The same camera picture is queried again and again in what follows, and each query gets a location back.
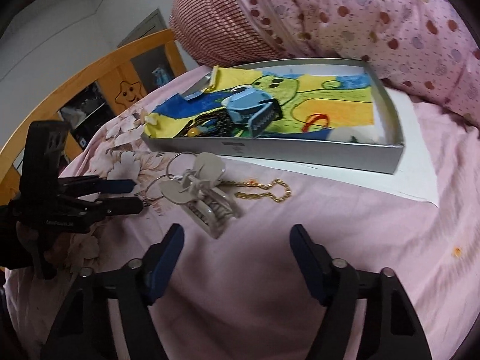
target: black clamp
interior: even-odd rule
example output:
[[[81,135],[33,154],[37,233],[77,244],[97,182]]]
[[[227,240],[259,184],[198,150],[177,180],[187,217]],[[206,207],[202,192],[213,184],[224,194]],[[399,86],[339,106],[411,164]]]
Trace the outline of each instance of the black clamp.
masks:
[[[96,175],[58,178],[59,161],[65,149],[70,125],[61,121],[33,122],[23,154],[20,194],[9,203],[14,221],[38,231],[34,240],[20,239],[32,254],[37,276],[51,279],[55,268],[45,261],[60,233],[88,233],[89,227],[107,216],[138,214],[143,203],[138,197],[101,198],[94,202],[78,199],[93,193],[129,193],[132,180],[105,180]]]
[[[148,312],[165,293],[184,243],[180,225],[142,259],[95,274],[83,268],[65,298],[42,347],[41,360],[116,360],[108,299],[118,299],[131,360],[168,360]]]
[[[357,271],[344,259],[332,259],[302,225],[292,228],[290,247],[311,296],[327,307],[307,360],[344,358],[357,299],[367,300],[357,360],[431,360],[422,325],[393,269]]]
[[[107,299],[118,299],[131,360],[168,360],[147,307],[164,294],[183,242],[182,227],[172,225],[143,259],[100,274],[83,268],[58,312],[41,360],[116,360]],[[290,245],[310,294],[327,307],[307,360],[343,360],[357,299],[367,300],[358,360],[431,360],[422,326],[392,269],[374,274],[332,259],[302,225],[292,228]]]

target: gold chain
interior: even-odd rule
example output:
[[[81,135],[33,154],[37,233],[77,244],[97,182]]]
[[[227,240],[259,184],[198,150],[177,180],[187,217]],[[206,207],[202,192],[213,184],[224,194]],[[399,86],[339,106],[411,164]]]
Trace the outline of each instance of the gold chain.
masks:
[[[235,193],[235,197],[239,199],[261,199],[261,198],[271,198],[273,201],[277,203],[284,202],[292,195],[292,190],[290,189],[289,185],[285,183],[285,181],[276,178],[269,184],[260,184],[255,182],[238,182],[238,181],[222,181],[223,185],[229,185],[234,187],[248,187],[248,188],[260,188],[261,190],[270,190],[274,187],[275,184],[281,185],[285,188],[285,193],[281,197],[277,197],[273,195],[272,192],[264,192],[264,193],[244,193],[244,192],[237,192]]]

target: silver tray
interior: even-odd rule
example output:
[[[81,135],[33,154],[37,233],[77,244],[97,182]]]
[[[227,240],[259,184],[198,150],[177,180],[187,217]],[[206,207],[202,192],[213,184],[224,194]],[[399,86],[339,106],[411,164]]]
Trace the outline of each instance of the silver tray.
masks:
[[[301,58],[257,62],[236,66],[265,69],[277,74],[342,76],[368,73],[371,94],[380,116],[384,144],[346,143],[288,138],[142,138],[153,151],[212,152],[217,155],[253,157],[327,165],[393,174],[404,149],[402,128],[392,100],[368,63],[349,59]]]

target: metal ring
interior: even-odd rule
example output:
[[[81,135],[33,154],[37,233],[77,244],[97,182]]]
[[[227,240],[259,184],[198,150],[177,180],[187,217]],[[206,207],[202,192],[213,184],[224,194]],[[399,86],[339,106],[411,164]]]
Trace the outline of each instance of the metal ring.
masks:
[[[182,154],[192,154],[192,155],[194,155],[195,157],[197,156],[196,153],[193,153],[193,152],[191,152],[191,151],[182,151],[181,153],[178,153],[178,154],[174,155],[174,156],[170,159],[170,161],[168,162],[168,164],[166,165],[166,168],[165,168],[165,173],[168,175],[168,177],[169,177],[170,180],[172,180],[172,179],[175,177],[173,174],[171,174],[171,173],[169,172],[170,165],[171,165],[171,163],[173,162],[174,159],[176,159],[177,157],[180,157]]]
[[[159,177],[157,177],[155,180],[153,180],[150,184],[148,184],[148,187],[145,189],[145,199],[147,200],[147,202],[156,202],[157,200],[160,200],[162,197],[163,197],[163,194],[161,196],[159,196],[158,198],[149,198],[147,196],[147,193],[148,193],[148,190],[150,189],[150,187],[152,185],[154,185],[157,181],[159,181],[160,179],[164,178],[164,177],[168,177],[169,179],[171,179],[170,176],[173,176],[171,175],[170,173],[165,173],[164,175],[161,175]]]

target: screw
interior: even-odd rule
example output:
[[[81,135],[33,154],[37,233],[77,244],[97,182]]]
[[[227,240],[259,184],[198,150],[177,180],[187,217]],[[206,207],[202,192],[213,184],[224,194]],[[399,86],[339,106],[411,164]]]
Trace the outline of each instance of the screw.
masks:
[[[337,268],[346,268],[349,265],[344,259],[333,259],[332,264]]]
[[[395,276],[395,271],[392,268],[383,268],[382,273],[387,277],[387,278],[393,278]]]
[[[85,267],[85,268],[82,268],[82,269],[80,270],[80,276],[83,277],[83,278],[87,278],[87,277],[90,276],[92,273],[93,273],[93,269],[92,269],[92,268]]]
[[[142,266],[142,260],[141,259],[131,259],[130,261],[128,261],[127,265],[130,269],[137,269],[137,268],[140,268]]]

